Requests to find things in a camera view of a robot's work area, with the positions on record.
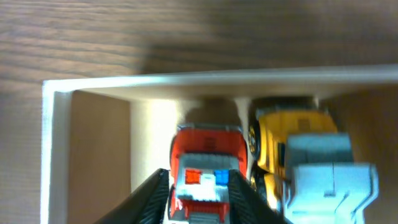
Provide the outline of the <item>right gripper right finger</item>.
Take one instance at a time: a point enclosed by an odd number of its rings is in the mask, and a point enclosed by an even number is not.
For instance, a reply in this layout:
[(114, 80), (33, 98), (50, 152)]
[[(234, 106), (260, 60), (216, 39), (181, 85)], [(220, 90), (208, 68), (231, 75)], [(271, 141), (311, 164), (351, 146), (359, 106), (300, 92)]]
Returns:
[(238, 170), (229, 170), (228, 197), (230, 224), (288, 224), (282, 215), (262, 201)]

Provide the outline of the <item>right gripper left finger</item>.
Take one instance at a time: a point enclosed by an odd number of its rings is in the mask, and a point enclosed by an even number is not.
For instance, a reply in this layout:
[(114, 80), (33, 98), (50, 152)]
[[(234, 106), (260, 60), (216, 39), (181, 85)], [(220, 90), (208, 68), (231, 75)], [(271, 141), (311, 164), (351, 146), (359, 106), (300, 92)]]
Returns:
[(169, 171), (159, 168), (95, 224), (161, 224), (169, 197)]

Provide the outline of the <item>red toy fire truck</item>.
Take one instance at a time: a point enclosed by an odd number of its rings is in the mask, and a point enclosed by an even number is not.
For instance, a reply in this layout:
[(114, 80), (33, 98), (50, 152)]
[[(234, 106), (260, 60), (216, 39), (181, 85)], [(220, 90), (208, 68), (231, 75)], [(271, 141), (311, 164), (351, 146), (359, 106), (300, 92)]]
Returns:
[(168, 199), (170, 223), (228, 224), (229, 172), (246, 174), (248, 150), (236, 125), (185, 123), (170, 148), (174, 182)]

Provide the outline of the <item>yellow grey toy truck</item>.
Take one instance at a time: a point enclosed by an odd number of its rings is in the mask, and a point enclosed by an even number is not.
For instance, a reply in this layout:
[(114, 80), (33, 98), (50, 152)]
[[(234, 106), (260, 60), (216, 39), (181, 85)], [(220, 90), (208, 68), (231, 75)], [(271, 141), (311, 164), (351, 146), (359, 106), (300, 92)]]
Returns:
[(259, 110), (249, 125), (249, 181), (290, 223), (364, 223), (379, 193), (376, 167), (356, 163), (348, 133), (314, 107)]

